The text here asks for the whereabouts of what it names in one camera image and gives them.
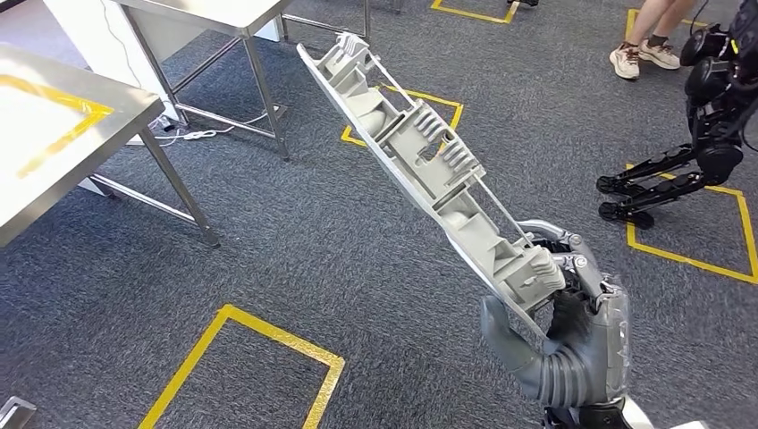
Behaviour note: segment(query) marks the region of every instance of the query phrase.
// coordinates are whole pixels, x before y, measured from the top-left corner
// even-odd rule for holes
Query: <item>table top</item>
[[[252,38],[292,0],[114,0],[165,18]]]
[[[155,94],[0,44],[0,247],[163,110]]]

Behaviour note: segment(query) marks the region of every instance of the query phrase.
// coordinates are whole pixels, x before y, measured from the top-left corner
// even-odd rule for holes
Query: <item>sock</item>
[[[663,46],[663,44],[666,43],[667,40],[669,40],[669,38],[665,38],[663,36],[656,36],[656,35],[653,34],[647,40],[647,45],[649,47]]]

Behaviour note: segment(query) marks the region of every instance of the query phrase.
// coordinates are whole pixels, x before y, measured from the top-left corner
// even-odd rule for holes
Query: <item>gray plastic car part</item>
[[[442,226],[452,246],[486,285],[542,339],[529,314],[566,287],[550,252],[533,246],[482,181],[484,167],[460,136],[423,100],[413,100],[358,36],[342,33],[320,60],[298,52],[330,101],[352,124],[387,174],[416,207]],[[399,109],[369,87],[374,68],[410,104]],[[509,242],[469,193],[481,186],[521,238]]]

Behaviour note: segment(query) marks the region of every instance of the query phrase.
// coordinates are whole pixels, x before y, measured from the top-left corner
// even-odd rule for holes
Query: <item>electrical cable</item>
[[[693,18],[693,19],[690,21],[690,23],[689,23],[689,35],[690,35],[690,36],[692,36],[692,30],[693,30],[693,27],[695,26],[695,21],[697,21],[697,17],[698,17],[698,16],[700,16],[700,12],[702,12],[702,11],[703,11],[703,9],[705,9],[705,6],[706,6],[706,5],[708,4],[708,2],[710,2],[710,1],[711,1],[711,0],[705,0],[705,3],[703,3],[703,5],[702,5],[702,6],[700,6],[700,9],[698,9],[697,13],[695,14],[695,17],[694,17],[694,18]]]
[[[123,57],[126,60],[126,66],[129,68],[129,71],[131,72],[131,76],[134,78],[134,80],[137,82],[137,85],[142,88],[142,82],[139,81],[139,78],[137,77],[137,73],[134,72],[134,69],[131,68],[131,64],[129,63],[129,51],[126,49],[126,45],[123,43],[123,41],[118,38],[118,36],[115,35],[114,29],[111,28],[111,21],[108,19],[108,9],[105,6],[105,1],[100,0],[100,5],[103,6],[103,17],[105,18],[105,26],[108,28],[108,32],[111,33],[111,36],[113,36],[114,39],[116,39],[117,42],[121,45],[121,48],[123,49]]]
[[[253,122],[258,122],[258,121],[262,120],[263,118],[266,118],[267,116],[268,116],[268,113],[264,113],[264,114],[261,114],[260,116],[258,116],[257,118],[251,119],[251,120],[249,120],[247,122],[243,122],[243,123],[245,125],[250,125]],[[235,128],[237,128],[237,127],[235,127],[235,126],[232,125],[231,127],[227,128],[226,130],[195,131],[195,132],[190,132],[190,133],[183,134],[183,135],[179,134],[180,131],[176,131],[176,135],[175,136],[156,137],[156,139],[158,139],[158,140],[170,140],[171,141],[170,143],[165,143],[165,144],[161,145],[161,147],[169,147],[177,139],[184,139],[184,140],[205,139],[205,138],[209,138],[209,137],[215,137],[218,134],[225,134],[225,133],[227,133],[227,132],[229,132],[231,130],[234,130]]]

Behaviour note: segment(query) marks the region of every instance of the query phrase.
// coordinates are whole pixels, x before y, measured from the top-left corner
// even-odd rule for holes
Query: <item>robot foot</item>
[[[643,186],[610,176],[601,176],[595,183],[595,187],[602,194],[617,194],[626,197],[633,197],[647,190]]]
[[[653,217],[646,212],[629,213],[616,203],[600,204],[598,213],[605,221],[629,222],[641,230],[649,230],[655,225]]]

